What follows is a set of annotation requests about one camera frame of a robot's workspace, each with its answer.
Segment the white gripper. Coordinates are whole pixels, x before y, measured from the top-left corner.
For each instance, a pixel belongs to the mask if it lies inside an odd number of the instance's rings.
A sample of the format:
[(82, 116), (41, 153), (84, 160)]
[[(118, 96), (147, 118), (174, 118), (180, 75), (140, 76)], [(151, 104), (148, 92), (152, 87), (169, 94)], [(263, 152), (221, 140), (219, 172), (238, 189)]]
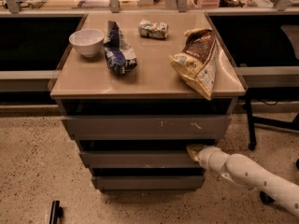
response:
[(206, 147), (202, 144), (187, 145), (187, 152), (190, 158), (199, 162), (199, 165), (208, 170), (220, 173), (229, 155), (218, 147)]

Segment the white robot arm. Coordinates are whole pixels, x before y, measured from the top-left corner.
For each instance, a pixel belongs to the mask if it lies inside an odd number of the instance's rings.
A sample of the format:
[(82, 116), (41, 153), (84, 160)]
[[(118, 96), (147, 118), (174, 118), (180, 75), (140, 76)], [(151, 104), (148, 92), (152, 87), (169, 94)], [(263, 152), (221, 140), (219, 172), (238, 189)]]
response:
[(220, 148), (187, 145), (194, 162), (243, 189), (259, 189), (291, 214), (299, 217), (299, 186), (264, 169), (242, 154), (227, 154)]

